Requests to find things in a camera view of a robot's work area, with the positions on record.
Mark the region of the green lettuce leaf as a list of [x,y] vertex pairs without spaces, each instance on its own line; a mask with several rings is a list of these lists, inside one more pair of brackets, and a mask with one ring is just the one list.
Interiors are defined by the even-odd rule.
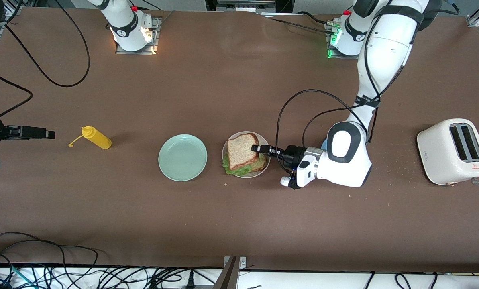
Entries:
[[249,165],[245,165],[245,166],[241,166],[237,169],[231,169],[230,168],[230,163],[229,163],[229,157],[227,157],[225,159],[225,164],[222,163],[222,166],[223,168],[225,169],[225,172],[226,174],[228,175],[233,175],[233,174],[236,174],[236,175],[244,175],[250,171],[252,171],[252,164],[249,164]]

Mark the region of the yellow squeeze bottle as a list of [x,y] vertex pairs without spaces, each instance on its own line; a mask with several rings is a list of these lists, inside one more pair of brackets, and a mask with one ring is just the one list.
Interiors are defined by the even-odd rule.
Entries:
[[81,127],[81,135],[68,144],[68,147],[73,147],[74,143],[81,138],[85,138],[96,146],[102,149],[109,149],[112,146],[112,141],[106,137],[103,133],[92,126]]

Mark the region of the beige plate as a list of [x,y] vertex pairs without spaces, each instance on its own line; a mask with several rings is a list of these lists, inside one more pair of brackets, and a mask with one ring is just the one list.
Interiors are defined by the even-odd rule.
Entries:
[[[236,137],[240,136],[240,135],[243,135],[243,134],[248,134],[248,133],[251,133],[251,134],[254,134],[257,138],[258,138],[258,141],[259,141],[259,145],[267,145],[267,141],[265,140],[265,138],[263,138],[261,135],[257,134],[257,133],[254,133],[254,132],[249,132],[249,131],[244,131],[244,132],[239,132],[239,133],[236,133],[234,135],[232,135],[231,137],[229,137],[228,140],[232,140],[232,139],[235,139]],[[270,159],[267,159],[267,157],[265,157],[265,155],[261,155],[261,156],[264,156],[264,159],[265,159],[265,164],[263,167],[260,167],[259,169],[257,170],[252,170],[244,175],[236,175],[236,174],[233,174],[233,176],[237,176],[239,178],[242,178],[242,179],[251,179],[251,178],[254,178],[258,175],[261,175],[263,172],[265,172],[265,170],[267,169],[267,167],[269,166],[269,163],[270,163]],[[222,160],[223,160],[223,164],[225,164],[225,159],[228,157],[228,148],[227,148],[227,143],[224,144],[223,146],[223,150],[222,150]]]

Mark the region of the mint green plate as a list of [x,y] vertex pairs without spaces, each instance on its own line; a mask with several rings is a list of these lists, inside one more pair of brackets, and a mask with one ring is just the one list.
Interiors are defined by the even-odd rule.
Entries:
[[161,172],[177,182],[190,181],[200,175],[208,162],[205,144],[190,134],[179,134],[168,139],[158,155]]

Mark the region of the grey metal bar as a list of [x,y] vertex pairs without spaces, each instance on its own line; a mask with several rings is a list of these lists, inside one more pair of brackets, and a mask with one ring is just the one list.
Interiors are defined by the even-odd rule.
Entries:
[[241,258],[239,256],[231,256],[228,258],[212,289],[237,289],[240,265]]

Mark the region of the white toaster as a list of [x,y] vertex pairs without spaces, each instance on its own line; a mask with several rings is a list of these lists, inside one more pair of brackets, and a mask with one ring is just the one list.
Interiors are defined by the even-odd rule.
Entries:
[[425,174],[432,183],[478,183],[479,134],[472,121],[441,121],[418,133],[417,146]]

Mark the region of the black equipment box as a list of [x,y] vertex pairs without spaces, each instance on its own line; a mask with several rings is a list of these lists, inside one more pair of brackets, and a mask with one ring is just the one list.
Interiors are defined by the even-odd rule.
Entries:
[[208,11],[292,13],[296,0],[206,0]]

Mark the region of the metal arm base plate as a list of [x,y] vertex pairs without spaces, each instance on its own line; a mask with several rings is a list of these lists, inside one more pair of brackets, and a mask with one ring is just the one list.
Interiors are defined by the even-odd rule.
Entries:
[[357,59],[360,48],[351,37],[342,31],[340,22],[328,20],[324,24],[327,35],[327,53],[329,58]]
[[137,51],[127,51],[118,44],[116,37],[116,54],[120,55],[156,55],[160,38],[162,18],[144,16],[141,25],[141,40],[145,45]]

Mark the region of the small metal bracket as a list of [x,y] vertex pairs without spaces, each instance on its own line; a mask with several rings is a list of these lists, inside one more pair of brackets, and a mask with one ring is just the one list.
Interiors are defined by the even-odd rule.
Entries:
[[[239,269],[243,270],[247,267],[247,257],[246,256],[237,256],[239,260]],[[224,257],[224,267],[228,263],[228,261],[232,258],[232,256],[225,256]]]

